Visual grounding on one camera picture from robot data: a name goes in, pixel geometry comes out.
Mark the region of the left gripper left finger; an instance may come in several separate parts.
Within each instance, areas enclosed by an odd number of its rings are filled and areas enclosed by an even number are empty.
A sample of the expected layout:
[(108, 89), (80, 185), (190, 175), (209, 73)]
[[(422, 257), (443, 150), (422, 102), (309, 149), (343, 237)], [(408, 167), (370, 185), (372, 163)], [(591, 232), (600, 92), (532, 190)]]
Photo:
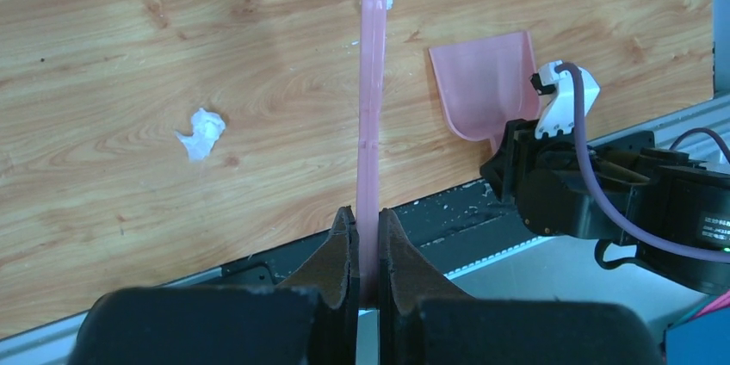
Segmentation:
[(360, 296), (359, 236), (350, 206), (340, 207), (327, 238), (280, 288), (316, 296), (306, 362), (353, 364)]

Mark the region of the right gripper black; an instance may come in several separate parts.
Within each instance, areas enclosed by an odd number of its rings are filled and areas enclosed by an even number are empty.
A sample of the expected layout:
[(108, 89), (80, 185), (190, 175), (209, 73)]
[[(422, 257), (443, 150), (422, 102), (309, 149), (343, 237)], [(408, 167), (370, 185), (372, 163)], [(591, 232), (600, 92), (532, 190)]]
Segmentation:
[[(604, 214), (586, 187), (574, 137), (536, 139), (536, 124), (508, 121), (499, 148), (481, 165), (479, 173), (495, 196), (516, 205), (524, 225), (536, 235), (628, 240), (629, 235)], [(596, 178), (620, 212), (628, 208), (632, 187), (648, 181), (636, 160), (642, 148), (651, 146), (653, 133), (639, 131), (588, 148)]]

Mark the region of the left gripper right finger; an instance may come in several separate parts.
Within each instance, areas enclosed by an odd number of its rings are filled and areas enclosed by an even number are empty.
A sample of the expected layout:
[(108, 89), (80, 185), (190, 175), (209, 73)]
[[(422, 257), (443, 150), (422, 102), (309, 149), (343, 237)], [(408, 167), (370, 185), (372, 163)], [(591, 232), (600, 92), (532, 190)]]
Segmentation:
[(407, 237), (398, 215), (378, 218), (378, 308), (381, 364), (438, 364), (454, 355), (459, 309), (472, 299)]

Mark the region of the pink dustpan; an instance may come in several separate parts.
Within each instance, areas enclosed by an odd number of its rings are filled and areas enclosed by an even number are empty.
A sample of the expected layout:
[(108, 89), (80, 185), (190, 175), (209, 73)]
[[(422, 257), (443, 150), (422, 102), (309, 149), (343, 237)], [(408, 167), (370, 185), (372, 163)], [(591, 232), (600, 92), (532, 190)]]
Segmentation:
[(433, 46), (429, 55), (445, 121), (458, 137), (496, 151), (508, 121), (539, 116), (528, 31)]

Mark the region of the pink hand brush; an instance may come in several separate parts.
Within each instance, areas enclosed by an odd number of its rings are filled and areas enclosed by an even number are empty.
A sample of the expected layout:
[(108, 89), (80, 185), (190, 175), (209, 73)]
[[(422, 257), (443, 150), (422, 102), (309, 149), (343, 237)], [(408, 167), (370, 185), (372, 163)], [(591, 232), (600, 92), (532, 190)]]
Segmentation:
[(377, 306), (379, 135), (387, 40), (387, 0), (361, 0), (356, 230), (362, 310)]

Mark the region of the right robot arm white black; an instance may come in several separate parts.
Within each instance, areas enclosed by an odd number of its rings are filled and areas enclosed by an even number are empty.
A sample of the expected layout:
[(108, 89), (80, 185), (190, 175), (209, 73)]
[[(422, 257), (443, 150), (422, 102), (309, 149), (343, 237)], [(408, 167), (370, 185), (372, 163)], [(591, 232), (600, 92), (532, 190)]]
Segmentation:
[[(496, 153), (480, 168), (495, 196), (514, 204), (532, 233), (592, 240), (595, 261), (606, 270), (633, 264), (704, 294), (729, 289), (726, 263), (663, 251), (619, 227), (586, 187), (574, 137), (539, 138), (535, 129), (534, 121), (508, 122)], [(649, 131), (587, 152), (601, 190), (631, 223), (675, 244), (728, 254), (728, 175), (685, 152), (658, 148)]]

